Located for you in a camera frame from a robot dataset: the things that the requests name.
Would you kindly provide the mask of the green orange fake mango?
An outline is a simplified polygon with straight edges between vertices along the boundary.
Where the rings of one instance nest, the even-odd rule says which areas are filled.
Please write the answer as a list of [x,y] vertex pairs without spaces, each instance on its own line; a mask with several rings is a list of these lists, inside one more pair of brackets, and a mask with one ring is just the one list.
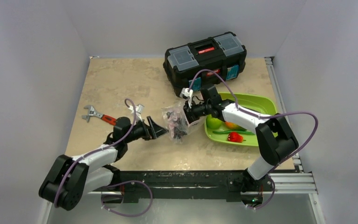
[[225,126],[230,129],[230,130],[245,130],[246,131],[246,128],[243,128],[235,123],[232,123],[232,122],[224,122]]

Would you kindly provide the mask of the green fake bean pod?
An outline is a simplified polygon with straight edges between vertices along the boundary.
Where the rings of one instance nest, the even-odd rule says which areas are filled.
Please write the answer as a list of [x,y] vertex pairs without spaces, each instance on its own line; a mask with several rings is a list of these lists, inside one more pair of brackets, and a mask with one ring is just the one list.
[[237,134],[245,134],[245,135],[254,135],[254,133],[247,131],[247,130],[225,130],[225,131],[212,131],[214,134],[230,134],[230,133],[237,133]]

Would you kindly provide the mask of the clear zip top bag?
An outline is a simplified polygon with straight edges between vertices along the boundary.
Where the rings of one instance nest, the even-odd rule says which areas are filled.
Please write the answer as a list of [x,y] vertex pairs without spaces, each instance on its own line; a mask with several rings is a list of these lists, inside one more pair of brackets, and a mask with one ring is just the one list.
[[201,117],[199,120],[189,123],[183,110],[185,105],[185,101],[180,100],[171,106],[162,108],[165,128],[169,131],[170,140],[175,144],[182,143],[186,135],[198,130],[205,121],[205,117]]

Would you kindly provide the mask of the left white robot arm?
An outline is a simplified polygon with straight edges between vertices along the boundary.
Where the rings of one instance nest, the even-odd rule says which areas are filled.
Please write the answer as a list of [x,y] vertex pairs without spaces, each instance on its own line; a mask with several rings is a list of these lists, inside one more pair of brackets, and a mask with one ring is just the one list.
[[38,195],[64,210],[72,210],[84,194],[105,187],[114,191],[120,186],[119,170],[111,164],[120,160],[128,144],[138,139],[155,140],[169,131],[150,116],[131,122],[128,117],[116,120],[113,131],[97,149],[78,156],[60,155],[42,182]]

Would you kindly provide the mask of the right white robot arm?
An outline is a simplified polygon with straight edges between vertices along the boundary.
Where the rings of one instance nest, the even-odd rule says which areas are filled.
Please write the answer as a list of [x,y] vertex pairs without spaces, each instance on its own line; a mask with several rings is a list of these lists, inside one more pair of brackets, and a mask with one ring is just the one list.
[[195,103],[193,91],[183,88],[180,96],[186,99],[183,106],[189,124],[211,115],[224,122],[234,123],[256,135],[260,157],[245,170],[243,184],[249,190],[260,186],[267,175],[284,158],[298,147],[298,141],[288,122],[281,114],[270,116],[238,105],[235,100],[222,99],[214,85],[201,89],[203,100]]

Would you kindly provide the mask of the green fake apple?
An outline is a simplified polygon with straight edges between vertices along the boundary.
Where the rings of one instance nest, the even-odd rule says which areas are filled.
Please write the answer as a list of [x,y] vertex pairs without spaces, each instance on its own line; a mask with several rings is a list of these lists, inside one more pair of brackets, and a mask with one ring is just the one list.
[[212,130],[219,129],[223,124],[223,121],[208,115],[206,118],[206,127]]

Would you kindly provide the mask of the dark purple fake grapes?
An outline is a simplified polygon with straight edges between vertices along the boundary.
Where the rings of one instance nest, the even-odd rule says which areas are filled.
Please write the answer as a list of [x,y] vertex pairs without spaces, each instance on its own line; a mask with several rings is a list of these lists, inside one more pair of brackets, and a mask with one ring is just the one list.
[[171,140],[181,143],[184,136],[187,135],[187,123],[182,116],[182,112],[178,110],[169,110],[165,112],[164,118],[166,120]]

